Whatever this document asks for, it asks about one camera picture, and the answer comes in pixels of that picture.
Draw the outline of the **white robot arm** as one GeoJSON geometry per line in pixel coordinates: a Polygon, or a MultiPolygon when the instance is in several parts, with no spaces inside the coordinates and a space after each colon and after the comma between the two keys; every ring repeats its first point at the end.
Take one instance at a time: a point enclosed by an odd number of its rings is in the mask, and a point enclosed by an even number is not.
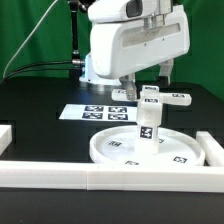
{"type": "Polygon", "coordinates": [[[111,87],[114,100],[136,100],[135,74],[146,68],[158,65],[169,80],[174,59],[189,50],[184,7],[172,0],[95,0],[87,13],[90,53],[81,80],[111,87]]]}

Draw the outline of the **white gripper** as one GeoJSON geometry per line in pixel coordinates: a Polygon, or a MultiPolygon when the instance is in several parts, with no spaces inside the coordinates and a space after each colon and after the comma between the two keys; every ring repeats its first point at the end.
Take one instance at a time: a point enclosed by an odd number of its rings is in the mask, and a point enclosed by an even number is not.
{"type": "Polygon", "coordinates": [[[176,5],[146,17],[111,23],[93,23],[90,34],[95,73],[119,79],[129,101],[137,99],[135,72],[159,64],[159,79],[171,83],[173,58],[188,52],[189,27],[184,7],[176,5]]]}

